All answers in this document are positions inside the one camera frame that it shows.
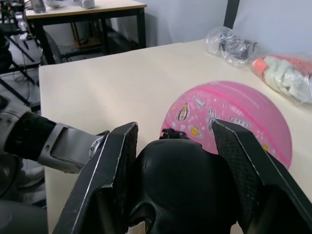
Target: background table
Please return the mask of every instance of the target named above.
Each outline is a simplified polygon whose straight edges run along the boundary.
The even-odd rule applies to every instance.
[[[204,42],[178,43],[39,68],[42,115],[92,134],[136,121],[137,152],[159,138],[164,117],[186,90],[210,81],[251,86],[284,115],[293,143],[290,173],[312,200],[312,107],[298,106],[248,69],[204,52]],[[53,229],[77,175],[46,169],[49,228]],[[232,233],[240,233],[236,227]]]
[[[47,6],[45,13],[35,13],[33,10],[26,11],[27,21],[34,26],[34,31],[41,43],[48,64],[55,64],[55,61],[43,26],[51,24],[101,20],[104,41],[106,46],[108,46],[105,19],[136,16],[138,44],[140,48],[146,48],[144,16],[146,4],[133,0],[95,0],[95,5],[95,8],[92,9],[84,9],[80,6],[64,6],[59,8]]]

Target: basketball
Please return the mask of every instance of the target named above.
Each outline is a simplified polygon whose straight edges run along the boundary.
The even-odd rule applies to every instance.
[[[204,150],[218,154],[213,119],[250,130],[264,150],[290,167],[292,138],[281,112],[266,96],[239,83],[211,82],[185,92],[169,109],[161,129],[183,131]]]

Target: plastic bag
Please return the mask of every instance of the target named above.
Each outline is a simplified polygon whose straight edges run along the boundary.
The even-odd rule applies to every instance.
[[[251,69],[272,89],[296,103],[312,103],[312,62],[300,57],[268,55],[256,59]]]
[[[206,36],[205,45],[207,53],[224,58],[236,68],[250,64],[260,55],[257,42],[241,39],[227,27],[212,29]]]

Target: clear plastic bag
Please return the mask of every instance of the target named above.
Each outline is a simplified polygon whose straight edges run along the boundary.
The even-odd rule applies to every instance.
[[[312,103],[312,61],[297,56],[268,55],[257,58],[251,70],[272,89],[296,103]]]
[[[209,31],[205,46],[207,53],[224,58],[229,65],[236,68],[250,64],[260,55],[257,42],[241,39],[227,27]]]

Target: robotic arm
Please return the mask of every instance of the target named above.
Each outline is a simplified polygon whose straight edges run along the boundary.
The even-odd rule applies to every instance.
[[[0,99],[0,154],[80,171],[54,234],[312,234],[312,204],[247,129],[213,123],[219,155],[165,130],[136,158],[137,123],[93,136]]]

